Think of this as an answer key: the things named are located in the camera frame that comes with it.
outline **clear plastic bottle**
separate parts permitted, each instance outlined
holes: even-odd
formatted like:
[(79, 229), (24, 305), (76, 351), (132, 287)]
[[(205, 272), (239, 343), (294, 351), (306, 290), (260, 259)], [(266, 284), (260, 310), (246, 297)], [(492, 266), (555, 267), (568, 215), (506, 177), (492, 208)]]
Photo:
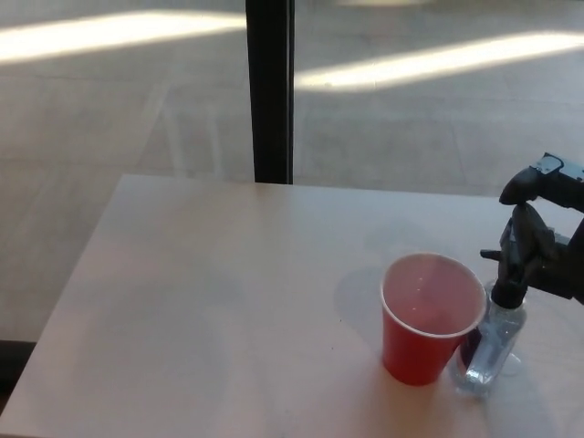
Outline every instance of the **clear plastic bottle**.
[(503, 369), (527, 319), (523, 307), (525, 292), (508, 287), (502, 291), (500, 287), (494, 296), (491, 292), (497, 287), (497, 283), (485, 286), (489, 296), (485, 318), (467, 335), (450, 365), (459, 390), (483, 397), (488, 395), (495, 377)]

